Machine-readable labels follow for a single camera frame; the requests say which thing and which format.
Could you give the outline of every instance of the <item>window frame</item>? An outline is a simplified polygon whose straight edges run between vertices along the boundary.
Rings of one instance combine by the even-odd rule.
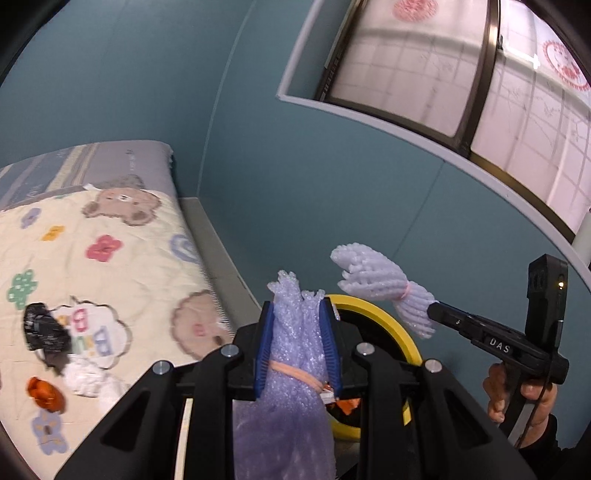
[[[488,1],[485,31],[482,39],[480,55],[478,57],[478,63],[476,65],[474,81],[468,95],[466,107],[462,113],[462,118],[458,125],[456,134],[453,137],[444,135],[435,129],[427,127],[426,125],[420,124],[401,115],[396,115],[395,113],[390,113],[370,107],[368,105],[363,105],[361,103],[355,103],[349,100],[332,97],[330,95],[334,79],[341,65],[341,59],[344,57],[349,48],[351,39],[353,38],[353,33],[355,32],[361,15],[363,14],[363,11],[369,1],[371,0],[353,0],[347,17],[343,21],[343,28],[341,29],[339,38],[336,40],[330,60],[327,64],[327,67],[324,69],[321,81],[316,90],[316,95],[314,96],[314,100],[331,103],[332,105],[355,110],[360,113],[365,113],[367,115],[371,115],[381,120],[393,123],[427,137],[430,140],[433,140],[460,154],[462,157],[469,159],[470,145],[472,144],[472,140],[476,134],[476,129],[484,109],[486,96],[488,95],[488,90],[491,86],[493,70],[495,67],[496,51],[499,45],[501,0]]]
[[[472,88],[470,90],[466,107],[456,131],[456,135],[453,137],[444,135],[435,129],[427,127],[426,125],[420,124],[401,115],[396,115],[394,113],[373,108],[368,105],[351,102],[349,100],[335,98],[330,95],[334,79],[341,65],[341,60],[347,53],[353,38],[353,33],[355,32],[363,10],[369,1],[371,0],[352,0],[348,14],[343,20],[340,34],[335,41],[333,49],[330,53],[330,58],[326,64],[326,67],[324,68],[324,72],[316,90],[314,100],[364,113],[380,120],[387,121],[448,148],[454,153],[467,159],[474,165],[477,165],[482,170],[485,170],[497,180],[503,182],[504,185],[513,190],[533,208],[535,208],[540,214],[542,214],[546,220],[548,220],[560,232],[560,234],[568,241],[568,243],[572,244],[575,233],[570,229],[567,223],[565,223],[565,221],[562,220],[562,218],[559,217],[559,215],[554,210],[552,210],[551,207],[549,207],[549,205],[547,205],[542,199],[540,199],[517,179],[513,178],[510,174],[497,167],[493,162],[474,153],[471,149],[472,142],[476,135],[476,130],[485,107],[486,98],[491,87],[495,64],[497,61],[497,53],[499,50],[502,50],[503,47],[500,28],[501,0],[488,0],[485,31],[480,55],[478,57],[478,63],[476,66],[474,81],[472,83]],[[590,71],[587,68],[587,63],[583,62],[583,57],[587,54],[588,49],[584,50],[582,55],[576,55],[574,53],[572,44],[578,44],[577,42],[580,39],[575,38],[573,43],[569,41],[569,36],[565,35],[564,29],[561,28],[562,22],[564,20],[563,16],[561,15],[560,18],[557,19],[551,15],[551,13],[554,11],[552,2],[548,0],[524,0],[523,3],[535,15],[546,22],[558,35],[579,67],[582,69],[587,81],[589,81]]]

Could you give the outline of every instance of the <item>teal wall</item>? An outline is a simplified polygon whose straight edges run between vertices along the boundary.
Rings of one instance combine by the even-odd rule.
[[[71,0],[0,88],[0,166],[94,141],[161,140],[174,148],[181,193],[194,196],[217,88],[249,6]]]
[[[436,298],[522,329],[528,264],[553,244],[497,194],[382,131],[281,102],[277,87],[311,0],[256,0],[217,105],[199,196],[259,301],[281,268],[337,291],[336,245],[363,242]],[[570,270],[562,352],[571,360],[556,413],[575,442],[591,417],[586,337],[591,295]],[[418,340],[481,402],[494,358],[457,333]]]

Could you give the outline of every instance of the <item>orange rubber band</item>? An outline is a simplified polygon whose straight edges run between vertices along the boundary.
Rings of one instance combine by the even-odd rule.
[[[282,364],[275,360],[269,360],[269,368],[272,368],[276,372],[280,372],[285,375],[289,375],[305,384],[309,385],[316,393],[320,394],[324,389],[324,385],[314,375],[291,365]]]

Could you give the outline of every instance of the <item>bed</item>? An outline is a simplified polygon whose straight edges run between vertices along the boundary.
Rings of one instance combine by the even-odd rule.
[[[177,204],[171,155],[155,141],[102,142],[0,168],[0,421],[41,480],[105,405],[28,349],[28,305],[45,304],[71,351],[126,385],[159,359],[194,362],[232,339]],[[61,414],[30,398],[31,377],[63,393]]]

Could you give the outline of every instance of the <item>orange object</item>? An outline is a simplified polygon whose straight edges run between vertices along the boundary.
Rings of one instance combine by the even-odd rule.
[[[27,393],[41,408],[50,412],[63,412],[66,407],[64,395],[52,384],[37,377],[31,377]]]
[[[360,398],[352,398],[351,400],[337,400],[336,405],[345,415],[351,415],[351,412],[359,407]]]

